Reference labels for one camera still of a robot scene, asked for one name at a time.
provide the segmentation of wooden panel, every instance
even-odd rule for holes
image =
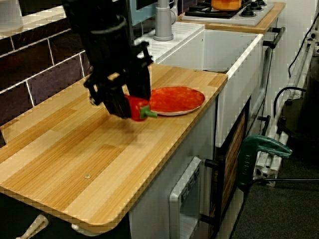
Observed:
[[[239,124],[237,126],[236,132],[231,140],[229,149],[226,153],[222,212],[225,209],[226,203],[229,199],[229,196],[235,184],[237,156],[239,153],[240,144],[244,136],[244,128],[245,128],[245,112],[243,113],[243,115],[241,116],[239,120]]]
[[[241,25],[231,25],[231,24],[220,24],[220,23],[207,23],[199,21],[186,21],[179,20],[180,22],[205,24],[205,29],[210,30],[222,30],[222,31],[237,31],[237,32],[247,32],[256,34],[265,34],[269,29],[270,24],[279,16],[282,10],[285,8],[284,2],[275,2],[274,7],[270,12],[260,21],[257,26],[241,26]]]
[[[224,185],[223,185],[223,196],[222,196],[222,209],[221,212],[225,210],[231,192],[233,190],[236,178],[236,169],[237,169],[237,156],[239,153],[240,145],[244,137],[245,130],[245,111],[238,120],[235,132],[232,139],[230,140],[229,147],[225,153],[225,174],[224,174]],[[217,176],[218,169],[213,169],[212,172],[212,195],[217,193]],[[215,210],[217,205],[213,205],[210,216],[215,217]],[[209,226],[209,236],[211,237],[214,233],[214,226]]]
[[[0,192],[92,232],[113,229],[227,82],[213,72],[149,70],[152,88],[191,87],[204,104],[135,122],[91,105],[83,81],[75,83],[0,127]]]

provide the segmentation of faucet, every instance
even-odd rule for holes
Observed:
[[[171,25],[177,21],[177,0],[174,0],[172,9],[168,0],[158,0],[155,16],[155,36],[156,41],[170,41],[173,39]]]

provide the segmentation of wall tile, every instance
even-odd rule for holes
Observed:
[[[0,58],[0,91],[52,66],[47,41]]]
[[[0,95],[0,125],[32,108],[26,83],[22,83]]]
[[[71,28],[68,19],[58,20],[35,29],[22,32],[12,36],[13,44],[16,49],[26,46],[33,42],[47,38],[61,31]]]
[[[59,63],[84,50],[79,34],[66,32],[50,38],[54,63]]]
[[[35,105],[82,79],[80,56],[73,57],[29,80]]]
[[[10,37],[0,40],[0,56],[13,50]]]
[[[89,59],[87,55],[84,53],[81,54],[82,58],[82,65],[83,65],[83,71],[84,71],[84,77],[92,73],[92,67],[90,65]]]

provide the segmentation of oven handle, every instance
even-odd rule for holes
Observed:
[[[278,35],[276,36],[274,41],[264,41],[263,46],[269,46],[271,49],[275,49],[278,42],[284,35],[286,28],[285,27],[282,27],[282,28],[270,27],[268,31],[278,33]]]

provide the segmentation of plate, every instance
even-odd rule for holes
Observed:
[[[163,87],[152,90],[151,110],[162,116],[190,113],[204,103],[205,95],[188,87]]]

